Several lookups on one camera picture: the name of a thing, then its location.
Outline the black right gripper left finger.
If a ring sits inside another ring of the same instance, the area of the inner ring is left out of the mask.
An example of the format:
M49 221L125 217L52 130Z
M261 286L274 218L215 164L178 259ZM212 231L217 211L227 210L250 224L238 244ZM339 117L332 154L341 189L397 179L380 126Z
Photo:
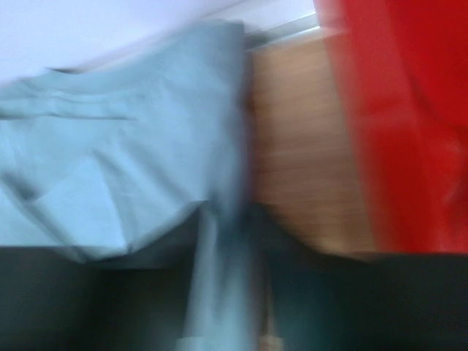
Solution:
M199 218L123 257L76 263L1 249L3 350L174 350L182 337Z

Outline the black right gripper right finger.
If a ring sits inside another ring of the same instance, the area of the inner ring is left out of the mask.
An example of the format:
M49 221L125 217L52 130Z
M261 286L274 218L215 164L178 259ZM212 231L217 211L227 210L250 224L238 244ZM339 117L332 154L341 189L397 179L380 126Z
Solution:
M465 350L467 257L384 254L359 260L300 242L252 206L286 350Z

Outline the light blue t shirt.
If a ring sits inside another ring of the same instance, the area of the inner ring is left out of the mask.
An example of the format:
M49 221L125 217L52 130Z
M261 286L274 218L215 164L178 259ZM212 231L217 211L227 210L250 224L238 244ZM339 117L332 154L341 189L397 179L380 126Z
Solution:
M255 350L249 70L244 26L212 21L115 69L3 87L1 249L93 263L137 252L196 215L174 350Z

